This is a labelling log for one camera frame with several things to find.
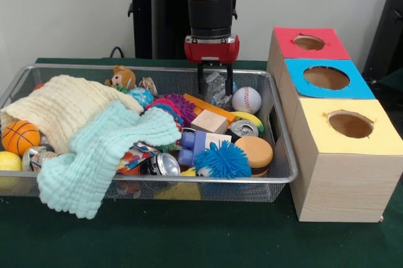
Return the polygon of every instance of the orange basketball toy ball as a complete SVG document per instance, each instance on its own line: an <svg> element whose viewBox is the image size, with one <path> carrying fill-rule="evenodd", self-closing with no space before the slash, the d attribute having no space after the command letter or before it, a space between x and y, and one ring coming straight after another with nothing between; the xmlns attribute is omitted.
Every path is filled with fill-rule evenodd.
<svg viewBox="0 0 403 268"><path fill-rule="evenodd" d="M39 130L27 121L14 121L1 134L1 143L8 152L22 156L29 148L39 145Z"/></svg>

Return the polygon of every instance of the plastic bag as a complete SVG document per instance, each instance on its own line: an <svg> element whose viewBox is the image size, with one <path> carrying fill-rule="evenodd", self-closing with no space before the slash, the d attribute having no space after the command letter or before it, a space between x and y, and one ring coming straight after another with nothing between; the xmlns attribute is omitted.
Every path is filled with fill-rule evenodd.
<svg viewBox="0 0 403 268"><path fill-rule="evenodd" d="M232 95L225 94L225 77L220 75L217 71L211 73L206 77L207 92L205 101L211 103L219 108L228 108L231 105ZM234 92L237 90L236 83L234 82Z"/></svg>

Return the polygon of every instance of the teddy bear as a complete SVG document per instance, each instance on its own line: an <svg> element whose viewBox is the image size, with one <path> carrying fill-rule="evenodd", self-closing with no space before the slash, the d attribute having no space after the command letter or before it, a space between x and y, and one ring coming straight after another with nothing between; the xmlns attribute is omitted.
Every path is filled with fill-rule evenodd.
<svg viewBox="0 0 403 268"><path fill-rule="evenodd" d="M136 86L136 75L132 70L122 65L115 65L113 67L113 77L105 80L105 85L118 90L129 91Z"/></svg>

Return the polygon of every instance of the black cable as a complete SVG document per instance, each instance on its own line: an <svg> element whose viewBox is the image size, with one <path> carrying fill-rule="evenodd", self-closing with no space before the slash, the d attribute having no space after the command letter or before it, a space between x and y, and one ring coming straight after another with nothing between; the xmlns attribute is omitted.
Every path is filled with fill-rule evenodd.
<svg viewBox="0 0 403 268"><path fill-rule="evenodd" d="M112 57L113 57L113 55L115 54L116 50L119 51L120 57L124 59L124 58L125 58L125 55L123 54L123 51L121 50L120 47L115 47L115 48L113 48L111 54L109 55L109 58L112 58Z"/></svg>

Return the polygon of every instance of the white wall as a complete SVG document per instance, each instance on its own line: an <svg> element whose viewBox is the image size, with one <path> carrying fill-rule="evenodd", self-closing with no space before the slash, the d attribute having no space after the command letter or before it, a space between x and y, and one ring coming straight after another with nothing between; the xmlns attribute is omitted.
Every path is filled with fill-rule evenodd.
<svg viewBox="0 0 403 268"><path fill-rule="evenodd" d="M37 57L133 56L131 0L0 0L0 92ZM273 26L334 27L362 68L385 0L238 0L240 59L266 60Z"/></svg>

